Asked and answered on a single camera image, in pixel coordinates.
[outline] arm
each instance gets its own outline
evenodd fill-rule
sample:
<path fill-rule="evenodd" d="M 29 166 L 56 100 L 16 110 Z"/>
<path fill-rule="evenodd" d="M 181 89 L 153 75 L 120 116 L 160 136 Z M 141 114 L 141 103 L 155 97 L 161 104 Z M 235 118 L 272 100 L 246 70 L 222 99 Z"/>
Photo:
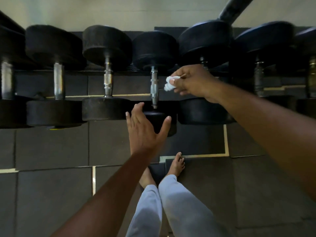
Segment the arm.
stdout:
<path fill-rule="evenodd" d="M 171 117 L 167 117 L 156 134 L 142 112 L 143 105 L 135 105 L 131 117 L 126 113 L 131 157 L 52 237 L 117 235 L 137 183 L 170 129 Z"/>
<path fill-rule="evenodd" d="M 184 66 L 173 75 L 184 75 L 171 83 L 175 92 L 221 104 L 316 199 L 316 120 L 223 83 L 201 65 Z"/>

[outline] crumpled white cloth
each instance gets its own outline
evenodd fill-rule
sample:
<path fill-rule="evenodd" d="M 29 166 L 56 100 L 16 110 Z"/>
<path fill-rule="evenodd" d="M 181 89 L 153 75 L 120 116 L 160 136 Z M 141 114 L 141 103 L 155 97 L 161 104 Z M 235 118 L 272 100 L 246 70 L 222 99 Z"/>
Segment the crumpled white cloth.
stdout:
<path fill-rule="evenodd" d="M 165 91 L 171 91 L 171 90 L 173 90 L 174 88 L 176 88 L 175 86 L 173 86 L 173 85 L 171 85 L 170 83 L 169 83 L 169 81 L 171 80 L 171 79 L 179 79 L 180 78 L 180 76 L 168 76 L 167 78 L 166 78 L 166 84 L 165 84 L 165 87 L 164 87 L 164 90 Z"/>

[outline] gray pants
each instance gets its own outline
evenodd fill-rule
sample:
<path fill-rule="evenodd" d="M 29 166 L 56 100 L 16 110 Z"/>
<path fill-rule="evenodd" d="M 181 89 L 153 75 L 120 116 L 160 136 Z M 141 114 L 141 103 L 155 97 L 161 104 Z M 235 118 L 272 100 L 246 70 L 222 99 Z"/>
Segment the gray pants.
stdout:
<path fill-rule="evenodd" d="M 145 188 L 126 237 L 158 237 L 162 207 L 175 237 L 231 236 L 216 222 L 213 213 L 177 181 L 175 175 L 168 175 L 158 188 L 152 184 Z"/>

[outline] person's left arm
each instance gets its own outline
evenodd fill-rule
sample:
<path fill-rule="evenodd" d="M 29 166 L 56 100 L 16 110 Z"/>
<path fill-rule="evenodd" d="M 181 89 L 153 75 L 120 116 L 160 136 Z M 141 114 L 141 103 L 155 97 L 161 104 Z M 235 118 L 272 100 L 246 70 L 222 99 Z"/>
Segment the person's left arm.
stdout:
<path fill-rule="evenodd" d="M 160 151 L 170 129 L 171 117 L 167 117 L 156 134 L 142 112 L 143 105 L 136 104 L 131 117 L 126 113 L 131 157 L 52 237 L 117 235 L 137 183 Z"/>

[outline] person's left hand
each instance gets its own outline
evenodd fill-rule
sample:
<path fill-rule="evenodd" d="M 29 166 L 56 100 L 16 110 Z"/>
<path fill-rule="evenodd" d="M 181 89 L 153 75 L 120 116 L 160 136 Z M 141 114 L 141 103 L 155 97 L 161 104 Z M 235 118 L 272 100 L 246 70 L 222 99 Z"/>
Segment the person's left hand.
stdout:
<path fill-rule="evenodd" d="M 171 116 L 166 117 L 159 134 L 156 134 L 153 125 L 143 113 L 143 106 L 143 102 L 136 104 L 132 110 L 131 117 L 126 112 L 131 154 L 150 151 L 155 156 L 167 139 L 171 125 Z"/>

